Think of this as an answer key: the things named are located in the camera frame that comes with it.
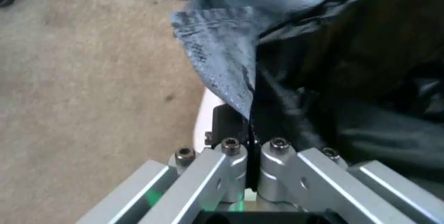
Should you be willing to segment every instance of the hex socket screw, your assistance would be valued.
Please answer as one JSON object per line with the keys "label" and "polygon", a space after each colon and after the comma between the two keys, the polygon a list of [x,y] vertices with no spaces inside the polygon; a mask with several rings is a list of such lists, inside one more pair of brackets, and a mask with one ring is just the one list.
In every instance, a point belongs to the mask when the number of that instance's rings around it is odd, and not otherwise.
{"label": "hex socket screw", "polygon": [[187,167],[196,158],[196,152],[192,147],[184,146],[176,150],[176,152],[174,153],[174,157],[176,159],[176,164]]}
{"label": "hex socket screw", "polygon": [[275,137],[270,140],[270,148],[277,154],[284,154],[290,148],[290,143],[282,137]]}
{"label": "hex socket screw", "polygon": [[227,156],[234,156],[241,152],[241,144],[239,140],[233,137],[228,137],[220,143],[220,149]]}

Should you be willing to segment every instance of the floor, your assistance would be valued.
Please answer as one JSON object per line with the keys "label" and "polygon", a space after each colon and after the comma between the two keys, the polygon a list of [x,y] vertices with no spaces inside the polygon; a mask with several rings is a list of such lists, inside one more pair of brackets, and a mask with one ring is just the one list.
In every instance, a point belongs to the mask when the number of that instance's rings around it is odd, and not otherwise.
{"label": "floor", "polygon": [[181,0],[0,9],[0,223],[73,223],[147,159],[192,143],[203,93]]}

